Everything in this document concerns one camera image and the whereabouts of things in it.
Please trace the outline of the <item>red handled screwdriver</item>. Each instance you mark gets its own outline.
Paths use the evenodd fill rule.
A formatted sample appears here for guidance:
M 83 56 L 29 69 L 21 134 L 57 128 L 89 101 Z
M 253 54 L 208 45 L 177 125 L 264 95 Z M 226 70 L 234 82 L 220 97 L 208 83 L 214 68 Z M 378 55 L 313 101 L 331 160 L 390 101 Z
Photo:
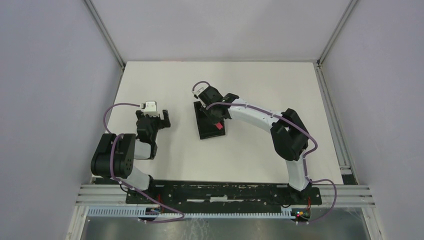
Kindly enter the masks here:
M 220 122 L 218 122 L 218 123 L 216 123 L 215 124 L 215 126 L 217 127 L 217 129 L 219 129 L 219 130 L 222 130 L 224 127 L 223 127 L 223 125 L 220 123 Z

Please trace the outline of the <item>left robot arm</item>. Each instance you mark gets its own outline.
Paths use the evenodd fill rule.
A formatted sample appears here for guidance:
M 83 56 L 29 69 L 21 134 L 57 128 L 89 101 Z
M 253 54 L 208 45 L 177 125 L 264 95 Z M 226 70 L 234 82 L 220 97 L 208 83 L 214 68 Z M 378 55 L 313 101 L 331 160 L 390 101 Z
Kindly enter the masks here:
M 153 177 L 135 167 L 135 160 L 153 160 L 157 154 L 159 130 L 170 128 L 168 110 L 154 115 L 152 112 L 135 112 L 136 133 L 125 133 L 116 139 L 114 133 L 104 133 L 90 163 L 91 173 L 104 179 L 117 179 L 118 183 L 139 189 L 138 197 L 145 204 L 153 203 L 157 190 L 150 186 Z

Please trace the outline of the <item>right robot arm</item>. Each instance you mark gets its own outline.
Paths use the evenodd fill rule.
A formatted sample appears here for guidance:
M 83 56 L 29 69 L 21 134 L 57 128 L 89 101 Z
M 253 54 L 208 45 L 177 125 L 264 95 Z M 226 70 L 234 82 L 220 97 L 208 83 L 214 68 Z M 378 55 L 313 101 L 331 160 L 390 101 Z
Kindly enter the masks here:
M 313 142 L 315 149 L 318 144 L 295 110 L 266 110 L 236 94 L 222 95 L 210 84 L 201 87 L 194 85 L 191 91 L 201 104 L 200 110 L 217 129 L 224 127 L 224 120 L 239 120 L 269 133 L 275 152 L 286 161 L 289 199 L 295 204 L 302 204 L 309 198 L 307 187 L 310 183 L 304 156 L 307 154 L 308 141 Z

